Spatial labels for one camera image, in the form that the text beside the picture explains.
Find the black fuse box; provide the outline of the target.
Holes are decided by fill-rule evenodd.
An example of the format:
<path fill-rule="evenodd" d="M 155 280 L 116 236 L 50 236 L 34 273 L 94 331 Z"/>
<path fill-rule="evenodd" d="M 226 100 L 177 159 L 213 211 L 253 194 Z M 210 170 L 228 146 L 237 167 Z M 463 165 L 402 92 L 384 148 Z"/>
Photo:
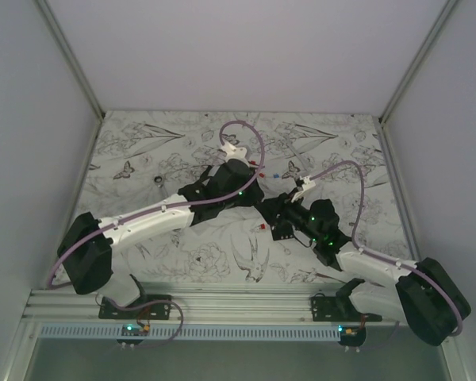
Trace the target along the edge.
<path fill-rule="evenodd" d="M 279 222 L 271 225 L 273 241 L 283 241 L 294 237 L 294 228 L 289 222 Z"/>

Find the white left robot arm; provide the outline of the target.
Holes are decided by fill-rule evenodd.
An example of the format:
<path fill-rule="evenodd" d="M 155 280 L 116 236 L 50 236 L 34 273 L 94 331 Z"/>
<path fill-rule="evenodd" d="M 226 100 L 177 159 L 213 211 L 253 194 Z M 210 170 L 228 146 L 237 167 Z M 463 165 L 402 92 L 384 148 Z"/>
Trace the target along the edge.
<path fill-rule="evenodd" d="M 127 318 L 146 309 L 136 278 L 113 270 L 113 255 L 149 238 L 214 219 L 234 207 L 257 205 L 264 196 L 256 169 L 230 159 L 207 167 L 195 183 L 151 206 L 115 217 L 80 214 L 62 239 L 57 255 L 76 294 L 101 293 Z"/>

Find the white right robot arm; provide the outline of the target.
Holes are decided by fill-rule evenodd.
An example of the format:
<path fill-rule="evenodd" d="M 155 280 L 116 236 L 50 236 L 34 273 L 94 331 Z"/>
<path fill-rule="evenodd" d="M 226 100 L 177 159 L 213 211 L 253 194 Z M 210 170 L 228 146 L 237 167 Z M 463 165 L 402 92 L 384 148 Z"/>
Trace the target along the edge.
<path fill-rule="evenodd" d="M 461 329 L 471 313 L 469 302 L 438 261 L 395 260 L 356 248 L 340 230 L 340 218 L 328 199 L 305 208 L 281 194 L 256 208 L 274 240 L 302 233 L 323 265 L 352 275 L 336 294 L 336 312 L 345 321 L 361 314 L 391 318 L 408 325 L 426 344 L 438 346 Z"/>

